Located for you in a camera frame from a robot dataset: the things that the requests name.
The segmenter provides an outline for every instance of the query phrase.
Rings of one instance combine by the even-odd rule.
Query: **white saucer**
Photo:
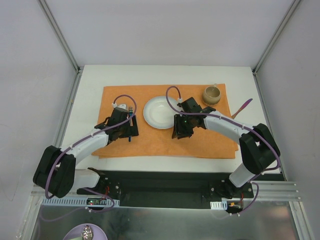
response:
[[[169,101],[172,106],[181,111],[181,107],[178,107],[178,102],[172,97],[169,97]],[[156,96],[150,99],[143,109],[143,117],[145,121],[156,129],[169,129],[174,126],[175,112],[167,103],[165,96]]]
[[[63,240],[75,239],[81,236],[81,233],[86,225],[89,225],[93,231],[93,240],[108,240],[105,232],[98,227],[97,225],[91,223],[84,223],[72,228],[67,235],[63,238]]]

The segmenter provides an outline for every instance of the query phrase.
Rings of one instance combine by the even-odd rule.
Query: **orange cloth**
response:
[[[101,158],[128,157],[128,156],[193,156],[211,159],[234,159],[238,145],[231,139],[220,133],[195,127],[191,138],[172,139],[173,127],[169,129],[156,129],[147,124],[143,116],[145,104],[157,96],[165,96],[169,85],[139,85],[139,86],[105,86],[103,88],[102,101],[98,117],[98,123],[110,116],[113,100],[121,95],[132,96],[137,103],[136,119],[139,136],[132,137],[131,142],[127,138],[117,139],[111,146],[98,149],[92,155]],[[178,85],[183,100],[194,97],[196,102],[204,107],[202,93],[207,85]],[[214,106],[222,114],[231,117],[226,86],[219,84],[221,100]],[[178,98],[175,89],[169,91],[169,96]],[[129,98],[121,97],[117,104],[133,106]]]

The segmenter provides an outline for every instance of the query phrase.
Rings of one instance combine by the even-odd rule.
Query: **purple object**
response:
[[[86,225],[89,225],[92,228],[93,240],[108,240],[105,232],[97,225],[94,225],[91,223],[84,223],[84,224],[80,224],[78,226],[75,226],[67,233],[67,235],[65,235],[63,240],[70,240],[70,239],[75,239],[75,238],[81,237],[81,233],[84,230],[84,227]]]
[[[181,93],[180,93],[180,90],[177,86],[170,86],[168,87],[168,89],[166,90],[165,92],[165,97],[166,97],[166,101],[167,103],[169,104],[169,106],[172,108],[173,111],[177,112],[178,114],[181,114],[181,115],[190,115],[190,116],[210,116],[210,117],[214,117],[214,118],[218,118],[218,119],[223,119],[237,127],[241,127],[245,130],[248,130],[249,132],[253,133],[254,135],[256,135],[270,150],[271,152],[273,153],[275,159],[276,159],[276,166],[275,167],[270,167],[270,168],[267,168],[264,170],[264,172],[266,171],[272,171],[272,170],[276,170],[280,167],[280,158],[276,152],[276,150],[273,149],[273,147],[259,134],[257,133],[255,130],[247,127],[247,126],[242,126],[241,124],[227,118],[227,117],[224,117],[224,116],[220,116],[220,115],[216,115],[216,114],[211,114],[211,113],[204,113],[204,112],[183,112],[183,111],[179,111],[177,109],[174,108],[174,106],[172,106],[172,104],[169,102],[169,97],[168,97],[168,92],[170,89],[172,88],[175,88],[178,93],[179,93],[179,98],[181,99]]]
[[[93,134],[94,136],[97,135],[97,134],[99,134],[99,133],[101,133],[101,132],[103,132],[103,131],[116,128],[116,127],[118,127],[118,126],[120,126],[120,125],[122,125],[122,124],[124,124],[124,123],[126,123],[126,122],[128,122],[128,121],[130,121],[130,119],[132,119],[132,118],[136,115],[136,112],[137,112],[137,103],[136,103],[136,101],[135,101],[131,96],[126,95],[126,94],[122,94],[122,95],[120,95],[120,96],[117,96],[117,97],[115,98],[115,100],[113,101],[113,103],[115,104],[116,101],[117,101],[117,99],[118,99],[118,98],[121,98],[121,97],[128,97],[128,98],[130,98],[130,99],[133,101],[133,104],[134,104],[134,112],[133,112],[133,114],[132,114],[131,116],[129,116],[126,120],[122,121],[122,122],[119,122],[119,123],[117,123],[117,124],[115,124],[115,125],[113,125],[113,126],[108,126],[108,127],[104,128],[104,129],[102,129],[102,130],[100,130],[100,131],[96,131],[96,132]],[[72,145],[72,147],[74,148],[75,146],[77,146],[78,144],[82,143],[83,141],[85,141],[85,140],[87,140],[87,139],[89,139],[89,138],[91,138],[91,135],[85,136],[84,138],[82,138],[82,139],[80,139],[79,141],[75,142],[75,143]],[[56,158],[56,160],[54,161],[54,163],[53,163],[53,165],[52,165],[52,167],[51,167],[51,169],[50,169],[48,178],[47,178],[46,183],[45,183],[45,189],[44,189],[44,195],[45,195],[45,197],[46,197],[47,199],[52,199],[52,198],[54,197],[53,194],[52,194],[51,196],[49,196],[49,185],[50,185],[51,177],[52,177],[52,175],[54,174],[54,170],[56,169],[57,164],[60,162],[60,159],[61,159],[61,158],[63,157],[63,155],[65,155],[69,150],[71,150],[71,147],[68,147],[66,150],[64,150],[64,151]]]
[[[245,109],[245,107],[248,106],[248,104],[251,103],[252,100],[253,100],[253,99],[250,98],[250,99],[248,99],[247,101],[245,101],[245,103],[239,108],[238,111],[236,111],[235,114],[233,114],[233,115],[231,116],[231,118],[232,118],[232,119],[235,119],[235,117],[238,115],[238,113],[240,113],[243,109]]]

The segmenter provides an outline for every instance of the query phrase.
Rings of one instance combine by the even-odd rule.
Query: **metal surface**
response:
[[[57,21],[55,20],[46,0],[38,0],[38,2],[39,2],[41,9],[43,10],[46,18],[47,18],[49,24],[51,25],[55,35],[57,36],[59,42],[61,43],[61,46],[62,46],[65,54],[67,55],[70,63],[72,64],[73,68],[78,72],[80,68],[77,64],[77,61],[76,61],[73,53],[71,52],[71,50],[66,42],[66,39],[63,36],[63,34],[57,24]]]
[[[74,207],[43,206],[43,217],[57,218]],[[287,202],[256,202],[238,216],[223,210],[119,207],[105,213],[79,210],[54,222],[38,221],[32,240],[57,240],[73,227],[91,223],[109,240],[297,240]]]
[[[262,56],[260,57],[258,63],[256,64],[256,66],[253,68],[253,72],[254,74],[257,74],[257,72],[259,71],[259,69],[261,68],[262,64],[264,63],[266,57],[268,56],[268,54],[270,53],[271,49],[273,48],[273,46],[275,45],[275,43],[277,42],[278,38],[280,37],[280,35],[282,34],[282,32],[284,31],[287,23],[289,22],[289,20],[291,19],[291,17],[293,16],[293,14],[295,13],[295,11],[297,10],[297,7],[299,6],[299,4],[302,2],[303,0],[293,0],[290,8],[288,9],[288,11],[286,12],[285,16],[283,17],[281,23],[279,24],[278,28],[276,29],[275,33],[273,34],[271,40],[269,41],[269,43],[267,44],[265,50],[263,51]]]
[[[297,234],[300,240],[314,240],[313,232],[309,225],[308,220],[306,219],[306,214],[304,211],[302,202],[289,202],[292,217],[295,223]]]
[[[59,128],[58,128],[55,140],[53,142],[53,145],[57,148],[62,145],[81,76],[82,76],[82,69],[80,69],[79,72],[75,75],[72,87],[70,89],[69,97],[63,112],[63,116],[59,124]]]
[[[42,196],[31,196],[29,200],[29,207],[26,210],[26,219],[23,221],[23,230],[16,236],[17,240],[30,240],[33,229],[36,225],[38,212],[41,206]]]

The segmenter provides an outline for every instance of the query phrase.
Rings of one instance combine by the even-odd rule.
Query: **brown cup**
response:
[[[202,93],[202,101],[208,106],[217,104],[221,99],[221,92],[217,84],[208,86]]]

